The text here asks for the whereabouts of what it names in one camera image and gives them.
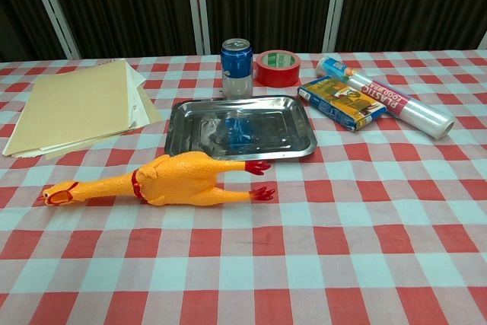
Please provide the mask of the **blue soda can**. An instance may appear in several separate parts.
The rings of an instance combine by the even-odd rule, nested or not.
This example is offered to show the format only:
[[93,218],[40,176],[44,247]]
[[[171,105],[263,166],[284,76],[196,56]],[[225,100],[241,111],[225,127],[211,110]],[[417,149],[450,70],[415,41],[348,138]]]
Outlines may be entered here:
[[223,93],[227,99],[253,95],[253,51],[248,40],[231,38],[221,47]]

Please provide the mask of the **blue yellow flat package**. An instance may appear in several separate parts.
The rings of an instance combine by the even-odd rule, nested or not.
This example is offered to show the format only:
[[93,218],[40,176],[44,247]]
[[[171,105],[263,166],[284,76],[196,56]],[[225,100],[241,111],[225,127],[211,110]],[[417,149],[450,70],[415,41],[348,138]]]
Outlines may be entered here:
[[329,76],[301,85],[298,95],[348,131],[362,129],[387,111],[381,102]]

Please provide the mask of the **red white checkered tablecloth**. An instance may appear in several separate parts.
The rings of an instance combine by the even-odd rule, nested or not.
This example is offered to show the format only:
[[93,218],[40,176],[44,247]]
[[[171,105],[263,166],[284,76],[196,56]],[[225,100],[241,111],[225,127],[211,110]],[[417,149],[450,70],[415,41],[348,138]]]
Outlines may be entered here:
[[454,127],[353,133],[308,109],[312,155],[219,177],[273,199],[207,209],[39,195],[161,155],[172,106],[219,95],[217,56],[133,59],[162,121],[50,160],[2,150],[38,76],[94,61],[0,63],[0,325],[487,325],[487,50],[341,59]]

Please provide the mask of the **shiny metal tray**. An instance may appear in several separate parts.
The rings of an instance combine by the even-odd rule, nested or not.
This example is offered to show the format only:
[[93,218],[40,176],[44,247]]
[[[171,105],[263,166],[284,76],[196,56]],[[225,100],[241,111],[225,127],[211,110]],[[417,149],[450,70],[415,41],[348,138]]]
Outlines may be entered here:
[[317,140],[301,102],[285,95],[188,100],[174,105],[164,150],[202,151],[218,160],[299,158]]

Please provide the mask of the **white partition frame post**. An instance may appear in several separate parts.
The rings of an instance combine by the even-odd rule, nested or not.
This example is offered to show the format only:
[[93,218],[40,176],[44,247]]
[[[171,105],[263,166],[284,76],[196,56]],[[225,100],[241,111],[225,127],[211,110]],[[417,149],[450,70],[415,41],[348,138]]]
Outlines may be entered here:
[[343,3],[344,0],[329,0],[325,32],[323,35],[323,53],[333,53],[335,51]]
[[211,41],[208,26],[206,0],[189,0],[193,23],[193,34],[198,55],[210,55]]
[[81,54],[59,0],[41,1],[66,58],[80,59]]

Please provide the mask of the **red tape roll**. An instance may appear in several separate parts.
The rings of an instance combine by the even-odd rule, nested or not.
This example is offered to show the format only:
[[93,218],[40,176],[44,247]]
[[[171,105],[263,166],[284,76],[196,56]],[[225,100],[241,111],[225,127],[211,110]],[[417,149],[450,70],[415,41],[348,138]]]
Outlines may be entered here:
[[256,59],[255,79],[267,87],[287,88],[298,83],[300,57],[287,50],[273,49],[261,53]]

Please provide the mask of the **yellow rubber chicken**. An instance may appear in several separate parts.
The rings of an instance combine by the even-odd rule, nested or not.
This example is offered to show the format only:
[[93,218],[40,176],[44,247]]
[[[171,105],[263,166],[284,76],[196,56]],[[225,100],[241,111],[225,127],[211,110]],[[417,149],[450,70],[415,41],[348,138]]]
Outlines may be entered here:
[[224,161],[202,151],[171,157],[162,155],[133,172],[91,182],[69,180],[45,189],[38,197],[48,206],[104,196],[134,196],[153,206],[187,204],[213,206],[227,202],[272,199],[274,189],[261,187],[249,192],[227,191],[216,186],[219,173],[232,170],[262,175],[270,168],[265,161]]

